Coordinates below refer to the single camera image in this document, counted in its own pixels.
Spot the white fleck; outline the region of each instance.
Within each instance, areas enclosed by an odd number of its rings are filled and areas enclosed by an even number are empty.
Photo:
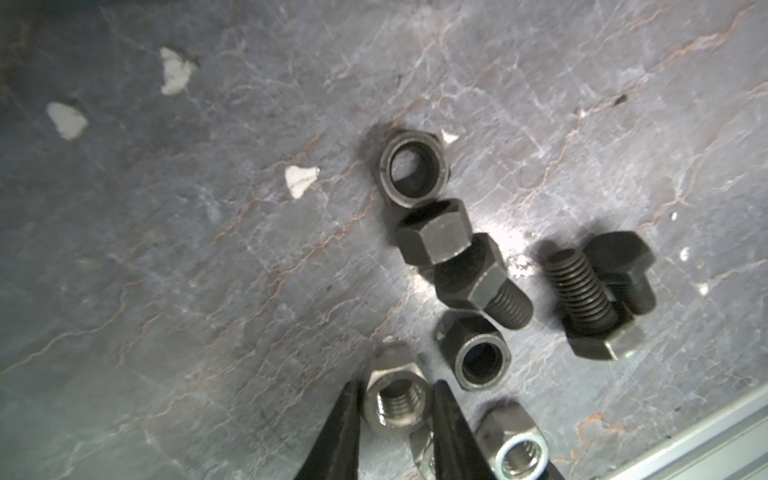
[[[291,165],[286,168],[286,184],[293,198],[301,198],[312,184],[317,181],[320,175],[319,167],[301,168]]]
[[[88,126],[88,119],[77,108],[69,105],[52,101],[45,111],[53,120],[59,136],[65,140],[74,140],[79,137]]]
[[[517,255],[510,259],[507,265],[509,274],[513,278],[520,278],[521,276],[531,276],[538,272],[537,264],[526,257],[525,255]]]
[[[165,47],[160,49],[160,58],[163,59],[163,79],[165,80],[160,92],[163,95],[181,93],[187,87],[192,72],[197,70],[197,65]]]
[[[449,131],[445,131],[444,128],[441,130],[441,132],[442,132],[442,140],[445,142],[446,145],[452,144],[458,138],[457,134],[452,134]]]
[[[415,266],[410,267],[411,270],[411,283],[409,290],[413,293],[427,293],[434,292],[435,287],[419,273],[419,270]]]

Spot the silver hex nut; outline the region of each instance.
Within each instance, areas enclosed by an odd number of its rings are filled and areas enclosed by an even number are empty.
[[[534,480],[549,463],[547,441],[518,403],[490,411],[475,437],[499,480]]]
[[[383,437],[407,436],[432,413],[432,384],[407,345],[380,349],[362,375],[362,416]]]

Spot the hex nut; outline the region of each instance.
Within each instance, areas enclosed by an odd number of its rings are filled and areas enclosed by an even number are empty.
[[[459,199],[441,200],[402,219],[395,241],[408,265],[433,266],[459,255],[472,244],[472,224]]]
[[[362,375],[362,416],[378,435],[406,436],[432,413],[432,384],[407,345],[387,346]]]
[[[457,319],[440,340],[440,351],[469,392],[498,385],[511,363],[504,337],[480,315]]]
[[[504,257],[487,233],[472,235],[468,249],[435,268],[435,292],[451,308],[483,310],[506,281]]]
[[[584,248],[584,254],[607,285],[639,283],[656,261],[645,240],[633,231],[597,235]]]
[[[490,411],[475,437],[499,480],[534,480],[549,463],[547,441],[518,403]]]
[[[392,162],[404,149],[418,152],[426,170],[426,182],[416,191],[403,193],[392,179]],[[440,198],[448,184],[450,169],[438,138],[424,131],[408,130],[396,135],[379,159],[379,184],[387,198],[404,208],[416,208]]]
[[[568,343],[576,356],[590,360],[618,360],[631,356],[645,342],[640,324],[621,302],[613,302],[619,314],[616,326],[602,335],[583,336],[566,329]]]
[[[424,424],[411,434],[413,462],[425,480],[437,480],[435,473],[435,443],[432,429]]]

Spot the bolt head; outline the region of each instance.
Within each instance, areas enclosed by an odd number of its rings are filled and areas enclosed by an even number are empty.
[[[597,235],[584,248],[584,254],[608,285],[636,283],[656,261],[645,240],[632,231]]]
[[[608,333],[579,336],[566,330],[568,343],[574,353],[590,360],[618,360],[631,356],[645,342],[640,324],[620,302],[613,302],[619,321]]]
[[[506,280],[502,252],[487,233],[472,235],[469,248],[435,268],[435,292],[451,308],[483,310]]]
[[[395,231],[395,241],[408,265],[433,266],[469,247],[472,224],[461,200],[441,200],[402,219]]]

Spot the nut thread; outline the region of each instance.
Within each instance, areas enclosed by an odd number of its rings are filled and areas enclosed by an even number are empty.
[[[618,300],[636,315],[650,313],[656,308],[656,295],[650,287],[648,278],[643,278],[636,283],[628,285],[611,285],[611,291]]]
[[[377,413],[382,425],[390,425],[398,420],[418,412],[424,403],[424,392],[412,383],[408,391],[398,396],[376,397]]]
[[[544,265],[570,324],[567,327],[582,335],[606,333],[618,322],[618,313],[605,294],[603,284],[587,257],[579,250],[561,250]]]
[[[504,456],[502,471],[506,478],[521,478],[532,473],[541,461],[541,450],[530,441],[518,443]]]
[[[512,330],[528,325],[533,317],[531,299],[510,279],[502,284],[484,310],[501,326]]]

